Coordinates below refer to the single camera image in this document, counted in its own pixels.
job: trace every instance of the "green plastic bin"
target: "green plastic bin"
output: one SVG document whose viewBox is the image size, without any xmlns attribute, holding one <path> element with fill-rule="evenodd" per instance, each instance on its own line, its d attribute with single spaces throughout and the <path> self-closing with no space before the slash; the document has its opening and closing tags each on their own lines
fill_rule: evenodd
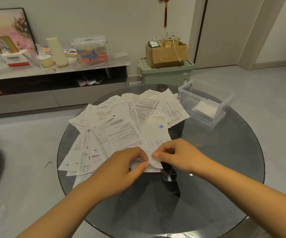
<svg viewBox="0 0 286 238">
<path fill-rule="evenodd" d="M 181 86 L 188 82 L 195 64 L 185 60 L 184 65 L 169 68 L 151 68 L 145 58 L 138 60 L 138 71 L 143 83 L 166 83 Z"/>
</svg>

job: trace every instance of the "red tassel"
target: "red tassel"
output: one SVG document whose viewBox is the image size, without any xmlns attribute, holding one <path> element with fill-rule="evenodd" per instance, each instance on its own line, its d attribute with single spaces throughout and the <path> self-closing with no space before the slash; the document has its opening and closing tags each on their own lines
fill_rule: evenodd
<svg viewBox="0 0 286 238">
<path fill-rule="evenodd" d="M 167 27 L 167 3 L 165 4 L 165 19 L 164 19 L 164 27 Z"/>
</svg>

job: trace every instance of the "door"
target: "door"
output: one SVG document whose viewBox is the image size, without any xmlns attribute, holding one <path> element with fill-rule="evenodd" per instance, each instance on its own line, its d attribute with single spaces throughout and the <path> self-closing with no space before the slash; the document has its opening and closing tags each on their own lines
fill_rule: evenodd
<svg viewBox="0 0 286 238">
<path fill-rule="evenodd" d="M 237 65 L 263 0 L 206 0 L 195 68 Z"/>
</svg>

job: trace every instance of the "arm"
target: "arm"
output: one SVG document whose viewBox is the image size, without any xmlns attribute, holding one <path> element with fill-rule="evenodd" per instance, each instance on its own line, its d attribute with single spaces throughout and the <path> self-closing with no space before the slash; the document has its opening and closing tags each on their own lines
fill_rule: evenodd
<svg viewBox="0 0 286 238">
<path fill-rule="evenodd" d="M 149 166 L 138 165 L 129 172 L 136 157 L 148 161 L 139 147 L 115 152 L 86 181 L 78 184 L 63 200 L 39 218 L 17 238 L 69 238 L 89 212 L 101 201 L 128 188 Z"/>
<path fill-rule="evenodd" d="M 178 139 L 152 157 L 210 182 L 274 238 L 286 238 L 286 195 L 209 159 Z"/>
</svg>

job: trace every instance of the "hand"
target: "hand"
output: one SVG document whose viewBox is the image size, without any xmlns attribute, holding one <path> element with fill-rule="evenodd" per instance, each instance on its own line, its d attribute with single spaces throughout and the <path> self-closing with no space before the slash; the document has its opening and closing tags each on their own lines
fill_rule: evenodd
<svg viewBox="0 0 286 238">
<path fill-rule="evenodd" d="M 201 176 L 210 161 L 212 161 L 196 147 L 183 139 L 163 143 L 152 154 L 152 157 L 197 176 Z"/>
<path fill-rule="evenodd" d="M 148 161 L 146 153 L 139 147 L 117 151 L 83 183 L 90 184 L 92 192 L 99 199 L 98 202 L 121 193 L 149 166 L 148 162 L 143 162 L 129 172 L 130 162 L 138 157 Z"/>
</svg>

